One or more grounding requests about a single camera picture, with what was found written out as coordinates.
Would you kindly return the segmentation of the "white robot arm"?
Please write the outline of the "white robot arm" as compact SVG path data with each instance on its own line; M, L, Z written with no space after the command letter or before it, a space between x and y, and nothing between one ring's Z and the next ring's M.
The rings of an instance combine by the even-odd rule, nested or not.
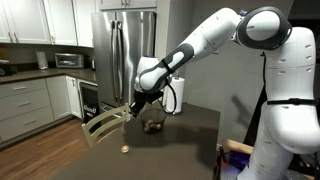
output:
M264 52L264 89L257 138L237 180L283 180L295 154L320 150L314 99L316 45L313 32L293 27L276 7L243 15L222 8L204 20L162 60L143 57L135 78L136 102L159 93L168 77L190 60L215 53L229 41Z

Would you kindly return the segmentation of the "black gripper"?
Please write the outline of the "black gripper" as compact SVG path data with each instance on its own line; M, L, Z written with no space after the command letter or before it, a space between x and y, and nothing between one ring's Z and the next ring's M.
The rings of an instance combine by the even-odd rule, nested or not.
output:
M162 91L157 91L156 93L152 93L152 94L135 91L134 92L134 101L129 107L130 113L134 117L137 117L146 102L151 104L152 102L154 102L155 100L159 99L162 96L163 96Z

